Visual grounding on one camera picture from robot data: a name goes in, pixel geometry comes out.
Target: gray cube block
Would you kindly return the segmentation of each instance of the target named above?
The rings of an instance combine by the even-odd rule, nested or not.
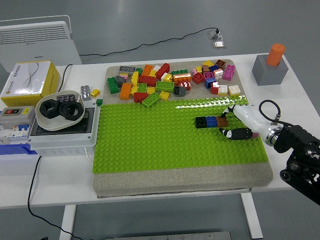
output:
[[[282,83],[288,71],[285,61],[281,58],[278,66],[270,66],[266,63],[268,55],[256,56],[252,73],[258,86],[278,85]]]

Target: power cord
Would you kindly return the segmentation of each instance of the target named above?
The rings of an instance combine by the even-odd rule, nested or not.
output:
[[[269,120],[269,121],[271,121],[271,122],[273,122],[273,123],[283,124],[284,126],[289,126],[289,127],[293,127],[293,126],[294,126],[294,125],[291,124],[291,123],[288,123],[288,122],[285,122],[285,121],[280,121],[280,120],[278,120],[278,119],[271,119],[270,117],[268,117],[267,115],[265,115],[264,112],[262,111],[262,105],[263,105],[264,103],[272,103],[272,104],[276,107],[276,109],[278,110],[277,116],[280,117],[280,115],[281,115],[281,110],[280,110],[279,105],[278,105],[276,102],[267,99],[267,100],[263,100],[263,101],[260,103],[260,105],[259,105],[259,112],[261,113],[262,116],[264,116],[264,118],[266,118],[267,120]]]
[[[37,169],[38,169],[38,164],[39,164],[39,162],[40,162],[40,159],[41,159],[41,156],[38,158],[38,161],[36,162],[35,169],[34,169],[34,173],[33,173],[33,177],[32,177],[32,181],[31,181],[31,186],[30,186],[30,191],[29,191],[29,196],[28,196],[28,203],[27,203],[27,204],[28,204],[29,213],[30,213],[32,216],[34,216],[34,217],[36,217],[36,218],[38,218],[38,219],[41,219],[41,220],[45,221],[47,224],[50,224],[51,226],[54,226],[54,227],[60,229],[60,230],[63,231],[64,233],[70,234],[70,235],[71,235],[72,237],[74,237],[75,239],[83,240],[81,237],[75,236],[75,235],[73,235],[71,232],[68,232],[68,231],[63,230],[63,229],[62,229],[61,227],[59,227],[58,225],[55,225],[55,224],[49,222],[48,220],[46,220],[45,218],[43,218],[43,217],[41,217],[41,216],[35,215],[35,214],[31,211],[31,208],[30,208],[31,191],[32,191],[32,187],[33,187],[33,185],[34,185],[34,180],[35,180],[35,177],[36,177],[36,172],[37,172]]]
[[[60,86],[60,88],[59,88],[59,90],[58,90],[58,93],[60,92],[60,90],[61,90],[61,88],[62,88],[62,86],[63,86],[63,84],[64,84],[65,74],[66,74],[67,68],[68,68],[69,66],[72,66],[72,65],[73,65],[73,64],[69,64],[68,66],[65,67],[64,72],[63,72],[63,76],[62,76],[61,86]]]
[[[216,29],[215,30],[215,33],[218,34],[219,33],[219,29],[216,28],[216,27],[207,27],[207,28],[204,28],[200,31],[196,31],[196,32],[193,32],[193,33],[189,33],[187,35],[184,35],[183,37],[181,38],[169,38],[169,39],[166,39],[166,40],[161,40],[161,41],[157,41],[155,43],[151,43],[151,44],[148,44],[148,43],[142,43],[140,46],[137,46],[135,48],[131,48],[131,49],[128,49],[128,50],[124,50],[124,51],[113,51],[113,52],[110,52],[110,53],[107,53],[107,54],[99,54],[99,53],[92,53],[92,54],[81,54],[80,56],[102,56],[102,57],[106,57],[108,55],[111,55],[111,54],[122,54],[122,53],[125,53],[125,52],[129,52],[129,51],[132,51],[132,50],[136,50],[142,46],[152,46],[152,45],[156,45],[156,44],[159,44],[159,43],[164,43],[164,42],[167,42],[167,41],[170,41],[170,40],[182,40],[184,39],[185,37],[187,36],[190,36],[190,35],[194,35],[194,34],[198,34],[202,31],[205,31],[205,30],[208,30],[208,29]]]

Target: blue lego brick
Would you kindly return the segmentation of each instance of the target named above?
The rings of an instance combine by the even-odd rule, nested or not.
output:
[[[216,128],[218,125],[217,118],[215,116],[206,116],[206,127]]]
[[[209,67],[211,72],[214,72],[215,70],[218,70],[220,67],[218,65],[213,65],[211,67]]]
[[[211,84],[214,83],[215,81],[216,81],[216,79],[214,77],[206,78],[204,81],[204,85],[205,85],[206,89],[210,89]]]

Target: yellow lego brick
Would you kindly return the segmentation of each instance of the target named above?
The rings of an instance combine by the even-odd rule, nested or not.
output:
[[[149,76],[150,77],[156,77],[156,72],[157,72],[156,70],[151,70]]]
[[[137,87],[137,86],[133,86],[133,87],[131,88],[130,94],[133,96],[137,91],[138,91],[138,87]]]
[[[164,82],[172,82],[173,76],[169,73],[165,73],[162,78]]]
[[[196,66],[196,67],[195,67],[195,70],[196,70],[197,73],[202,74],[202,67]]]
[[[207,65],[208,67],[211,67],[211,66],[213,66],[214,64],[213,64],[213,62],[212,61],[205,61],[204,63],[202,63],[202,65]]]
[[[90,94],[92,97],[96,98],[100,94],[100,91],[98,89],[94,89]]]
[[[134,87],[138,86],[138,80],[139,80],[139,72],[135,71],[131,77],[131,83]]]
[[[170,97],[170,93],[169,93],[169,92],[162,91],[162,92],[160,93],[160,98],[161,98],[162,100],[167,101],[169,97]]]
[[[155,92],[156,92],[156,88],[155,88],[155,87],[147,87],[147,88],[146,88],[146,93],[147,93],[148,95],[153,94],[153,93],[155,93]]]

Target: orange lego brick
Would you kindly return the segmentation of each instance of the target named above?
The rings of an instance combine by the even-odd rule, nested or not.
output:
[[[173,75],[173,82],[176,86],[182,82],[191,82],[191,73]]]
[[[149,76],[150,73],[151,73],[151,70],[153,68],[154,68],[154,66],[146,64],[144,66],[144,69],[143,69],[142,73],[141,73],[141,76]]]
[[[130,99],[130,92],[131,92],[131,83],[124,83],[121,87],[120,92],[120,99],[121,100],[129,100]]]

